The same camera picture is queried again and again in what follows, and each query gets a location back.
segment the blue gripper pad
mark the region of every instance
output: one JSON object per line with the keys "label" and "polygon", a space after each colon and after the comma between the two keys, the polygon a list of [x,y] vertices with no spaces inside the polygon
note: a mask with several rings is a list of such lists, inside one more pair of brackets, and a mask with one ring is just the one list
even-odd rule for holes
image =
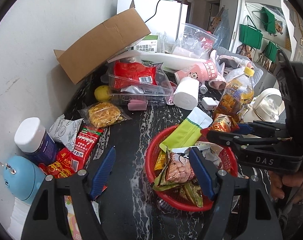
{"label": "blue gripper pad", "polygon": [[234,131],[233,133],[247,135],[253,132],[253,129],[246,123],[238,123],[237,125],[239,129]]}
{"label": "blue gripper pad", "polygon": [[213,191],[212,180],[209,173],[205,169],[200,157],[203,158],[204,161],[210,162],[205,160],[205,158],[202,156],[202,154],[197,148],[194,147],[190,149],[189,163],[194,170],[194,173],[196,175],[196,178],[202,189],[203,194],[207,196],[211,201],[213,201],[215,197],[215,193]]}
{"label": "blue gripper pad", "polygon": [[115,160],[116,150],[115,147],[111,147],[97,172],[93,176],[91,183],[92,187],[89,193],[91,200],[95,200],[101,194],[102,188],[107,182],[111,169],[114,166]]}

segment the yellow fruit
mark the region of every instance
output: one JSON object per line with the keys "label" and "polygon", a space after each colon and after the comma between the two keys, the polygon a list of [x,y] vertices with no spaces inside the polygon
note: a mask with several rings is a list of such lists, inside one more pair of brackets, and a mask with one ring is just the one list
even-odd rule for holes
{"label": "yellow fruit", "polygon": [[110,99],[110,95],[108,94],[109,87],[108,86],[99,86],[95,89],[95,98],[97,101],[107,101]]}

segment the refrigerator door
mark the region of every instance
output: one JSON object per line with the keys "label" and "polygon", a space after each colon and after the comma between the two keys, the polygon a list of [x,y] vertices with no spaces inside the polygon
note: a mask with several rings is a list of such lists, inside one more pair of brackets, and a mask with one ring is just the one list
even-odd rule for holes
{"label": "refrigerator door", "polygon": [[[186,4],[167,0],[133,1],[136,11],[145,22],[147,21],[146,25],[152,34],[166,32],[167,42],[174,43],[176,41],[180,23],[186,22],[188,7]],[[129,9],[131,3],[132,0],[118,0],[117,14]]]}

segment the human hand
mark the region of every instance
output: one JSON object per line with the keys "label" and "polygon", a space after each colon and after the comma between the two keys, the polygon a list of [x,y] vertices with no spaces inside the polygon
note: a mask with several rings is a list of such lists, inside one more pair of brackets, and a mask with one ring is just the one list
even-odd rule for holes
{"label": "human hand", "polygon": [[[292,175],[284,175],[282,178],[273,171],[269,171],[268,173],[271,179],[271,196],[274,200],[284,198],[285,194],[282,190],[283,185],[288,187],[300,187],[303,182],[303,171],[298,171]],[[303,200],[303,186],[293,199],[293,203],[296,204],[301,200]]]}

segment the bottle label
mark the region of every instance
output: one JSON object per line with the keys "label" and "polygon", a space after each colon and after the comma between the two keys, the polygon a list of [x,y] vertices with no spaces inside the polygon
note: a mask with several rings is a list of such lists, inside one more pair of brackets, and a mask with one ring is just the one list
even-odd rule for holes
{"label": "bottle label", "polygon": [[37,151],[33,153],[26,153],[31,158],[32,162],[44,163],[46,166],[50,165],[55,161],[56,154],[58,152],[57,146],[54,141],[50,138],[47,131],[45,131],[42,144]]}

